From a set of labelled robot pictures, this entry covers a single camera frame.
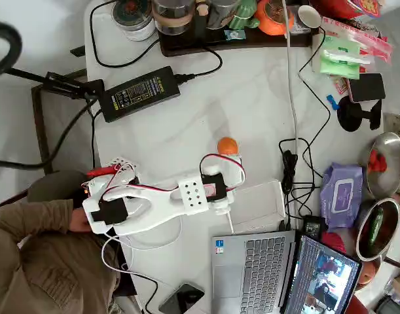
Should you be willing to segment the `person bare hand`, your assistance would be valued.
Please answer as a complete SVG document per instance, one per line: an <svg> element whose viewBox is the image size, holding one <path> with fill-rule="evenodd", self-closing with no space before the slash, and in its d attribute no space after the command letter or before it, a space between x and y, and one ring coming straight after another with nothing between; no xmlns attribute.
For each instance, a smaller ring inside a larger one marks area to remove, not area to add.
<svg viewBox="0 0 400 314"><path fill-rule="evenodd" d="M86 217L86 213L82 207L72 211L71 220L69 223L69 231L79 233L87 233L92 231Z"/></svg>

